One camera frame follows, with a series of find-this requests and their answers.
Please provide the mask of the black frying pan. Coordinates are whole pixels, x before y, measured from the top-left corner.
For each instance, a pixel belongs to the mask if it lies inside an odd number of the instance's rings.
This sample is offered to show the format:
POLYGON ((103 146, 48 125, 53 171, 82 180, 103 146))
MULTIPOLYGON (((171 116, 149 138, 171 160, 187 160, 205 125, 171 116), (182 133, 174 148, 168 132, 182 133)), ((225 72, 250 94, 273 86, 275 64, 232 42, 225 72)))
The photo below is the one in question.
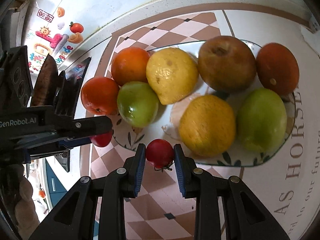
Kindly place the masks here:
POLYGON ((31 107, 52 106, 57 88, 58 70, 54 58, 47 55, 37 77, 31 107))

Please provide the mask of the yellow pear-shaped lemon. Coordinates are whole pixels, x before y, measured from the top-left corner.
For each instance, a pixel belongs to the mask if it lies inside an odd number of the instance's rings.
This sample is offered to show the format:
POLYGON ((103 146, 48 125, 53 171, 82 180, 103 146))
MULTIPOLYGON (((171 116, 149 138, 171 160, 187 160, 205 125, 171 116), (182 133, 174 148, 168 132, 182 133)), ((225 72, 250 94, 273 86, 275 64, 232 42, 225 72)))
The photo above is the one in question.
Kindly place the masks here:
POLYGON ((162 105, 176 103, 193 92, 198 79, 196 61, 179 48, 164 48, 151 55, 146 78, 162 105))

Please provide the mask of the dark red orange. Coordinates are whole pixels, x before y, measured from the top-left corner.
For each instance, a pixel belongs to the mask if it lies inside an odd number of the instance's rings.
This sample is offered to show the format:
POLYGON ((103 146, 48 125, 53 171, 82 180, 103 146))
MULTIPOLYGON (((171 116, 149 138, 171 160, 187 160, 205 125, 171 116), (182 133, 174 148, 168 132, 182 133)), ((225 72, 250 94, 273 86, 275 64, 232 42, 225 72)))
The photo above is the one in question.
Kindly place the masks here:
POLYGON ((299 66, 295 56, 284 45, 268 43, 258 52, 257 74, 260 83, 279 96, 292 93, 299 81, 299 66))

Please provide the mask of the small green apple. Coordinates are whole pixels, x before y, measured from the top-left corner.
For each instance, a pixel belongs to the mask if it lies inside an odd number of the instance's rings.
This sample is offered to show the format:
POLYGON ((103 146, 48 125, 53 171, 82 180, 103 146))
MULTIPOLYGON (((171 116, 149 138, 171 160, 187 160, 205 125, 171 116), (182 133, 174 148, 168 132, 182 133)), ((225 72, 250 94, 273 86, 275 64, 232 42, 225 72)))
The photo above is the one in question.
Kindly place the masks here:
POLYGON ((133 127, 144 128, 156 118, 159 99, 148 83, 131 81, 119 90, 117 106, 123 120, 133 127))

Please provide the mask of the large orange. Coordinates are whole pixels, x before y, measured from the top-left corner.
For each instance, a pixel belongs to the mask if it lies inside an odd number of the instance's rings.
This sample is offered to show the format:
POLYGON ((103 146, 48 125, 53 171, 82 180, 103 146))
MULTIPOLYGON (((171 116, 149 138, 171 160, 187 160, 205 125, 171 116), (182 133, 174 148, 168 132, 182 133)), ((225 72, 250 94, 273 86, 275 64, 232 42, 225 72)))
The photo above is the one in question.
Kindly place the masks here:
POLYGON ((114 81, 123 86, 131 81, 148 82, 146 65, 150 55, 138 47, 129 47, 121 50, 111 63, 111 74, 114 81))

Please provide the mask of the colourful wall sticker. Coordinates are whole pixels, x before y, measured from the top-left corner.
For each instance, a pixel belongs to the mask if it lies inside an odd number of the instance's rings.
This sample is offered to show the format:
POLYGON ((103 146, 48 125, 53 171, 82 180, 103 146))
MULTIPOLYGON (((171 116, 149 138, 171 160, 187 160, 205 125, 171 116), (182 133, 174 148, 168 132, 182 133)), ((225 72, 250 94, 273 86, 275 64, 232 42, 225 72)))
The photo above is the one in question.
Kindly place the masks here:
POLYGON ((71 20, 70 12, 64 7, 57 7, 52 13, 35 8, 27 31, 24 44, 28 48, 29 72, 38 75, 48 55, 58 66, 67 59, 84 41, 85 27, 71 20))

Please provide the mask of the large green apple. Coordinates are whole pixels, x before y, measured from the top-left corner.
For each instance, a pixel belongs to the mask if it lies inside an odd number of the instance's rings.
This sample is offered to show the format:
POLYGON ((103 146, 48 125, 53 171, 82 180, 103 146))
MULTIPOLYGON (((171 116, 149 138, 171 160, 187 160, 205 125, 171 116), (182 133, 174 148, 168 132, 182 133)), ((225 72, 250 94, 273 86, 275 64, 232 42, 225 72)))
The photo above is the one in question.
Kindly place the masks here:
POLYGON ((283 143, 287 114, 280 96, 257 88, 244 100, 237 114, 238 140, 252 152, 269 152, 283 143))

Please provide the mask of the round yellow lemon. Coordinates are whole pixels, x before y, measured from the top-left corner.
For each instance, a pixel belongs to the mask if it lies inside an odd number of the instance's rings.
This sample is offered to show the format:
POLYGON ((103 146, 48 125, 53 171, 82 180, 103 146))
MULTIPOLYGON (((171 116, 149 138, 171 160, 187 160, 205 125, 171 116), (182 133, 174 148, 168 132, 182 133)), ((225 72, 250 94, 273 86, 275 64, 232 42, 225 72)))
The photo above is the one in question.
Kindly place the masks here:
POLYGON ((178 132, 191 152, 201 157, 215 157, 226 152, 235 141, 234 111, 217 96, 199 96, 184 111, 178 132))

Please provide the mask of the brown apple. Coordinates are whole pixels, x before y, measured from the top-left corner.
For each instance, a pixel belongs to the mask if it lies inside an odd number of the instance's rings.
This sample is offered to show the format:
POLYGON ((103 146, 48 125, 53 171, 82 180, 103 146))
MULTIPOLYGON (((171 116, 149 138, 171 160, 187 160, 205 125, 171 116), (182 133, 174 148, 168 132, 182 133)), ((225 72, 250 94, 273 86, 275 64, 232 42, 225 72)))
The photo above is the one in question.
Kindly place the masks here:
POLYGON ((257 74, 249 47, 232 36, 217 36, 199 50, 198 70, 212 89, 229 94, 248 89, 257 74))

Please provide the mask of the small orange tangerine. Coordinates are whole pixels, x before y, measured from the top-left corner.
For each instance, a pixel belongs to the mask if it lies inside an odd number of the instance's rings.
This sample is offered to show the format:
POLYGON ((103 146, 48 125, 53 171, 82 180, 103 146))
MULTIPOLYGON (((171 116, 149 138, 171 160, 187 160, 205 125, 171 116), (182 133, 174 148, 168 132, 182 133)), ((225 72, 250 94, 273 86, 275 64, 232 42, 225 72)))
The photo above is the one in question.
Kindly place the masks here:
POLYGON ((81 89, 81 102, 89 113, 95 115, 116 115, 119 86, 108 77, 89 79, 81 89))

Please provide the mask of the black gas stove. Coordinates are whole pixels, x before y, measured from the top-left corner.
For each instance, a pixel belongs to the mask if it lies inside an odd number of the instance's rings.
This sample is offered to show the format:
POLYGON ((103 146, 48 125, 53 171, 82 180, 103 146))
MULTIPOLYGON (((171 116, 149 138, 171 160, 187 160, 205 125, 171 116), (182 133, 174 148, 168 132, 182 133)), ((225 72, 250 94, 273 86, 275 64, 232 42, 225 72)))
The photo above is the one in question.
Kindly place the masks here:
MULTIPOLYGON (((74 119, 76 106, 79 100, 81 86, 84 82, 91 58, 88 57, 74 67, 67 68, 60 72, 56 94, 54 98, 55 114, 66 118, 74 119)), ((70 150, 61 150, 55 154, 67 163, 70 171, 70 150)))

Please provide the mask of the blue cabinet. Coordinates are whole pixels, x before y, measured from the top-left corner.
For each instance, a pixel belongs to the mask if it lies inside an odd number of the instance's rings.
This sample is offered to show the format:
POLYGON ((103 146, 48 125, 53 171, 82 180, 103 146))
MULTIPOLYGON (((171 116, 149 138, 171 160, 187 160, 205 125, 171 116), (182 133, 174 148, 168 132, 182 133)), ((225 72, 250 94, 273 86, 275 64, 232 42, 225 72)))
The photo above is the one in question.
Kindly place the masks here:
POLYGON ((44 158, 42 162, 45 188, 49 193, 48 200, 54 207, 68 191, 61 178, 69 169, 67 163, 60 157, 55 157, 54 161, 48 161, 47 158, 44 158))

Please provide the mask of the cherry tomato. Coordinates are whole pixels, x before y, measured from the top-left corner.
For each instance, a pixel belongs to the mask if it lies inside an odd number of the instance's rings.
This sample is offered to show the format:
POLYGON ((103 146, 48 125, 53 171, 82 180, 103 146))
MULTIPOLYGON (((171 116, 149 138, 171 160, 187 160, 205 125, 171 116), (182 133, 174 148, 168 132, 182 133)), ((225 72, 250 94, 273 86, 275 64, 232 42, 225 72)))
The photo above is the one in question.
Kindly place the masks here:
POLYGON ((164 139, 155 139, 146 147, 145 157, 155 171, 171 171, 174 156, 172 145, 164 139))
POLYGON ((97 147, 106 147, 112 139, 112 132, 90 137, 91 143, 97 147))

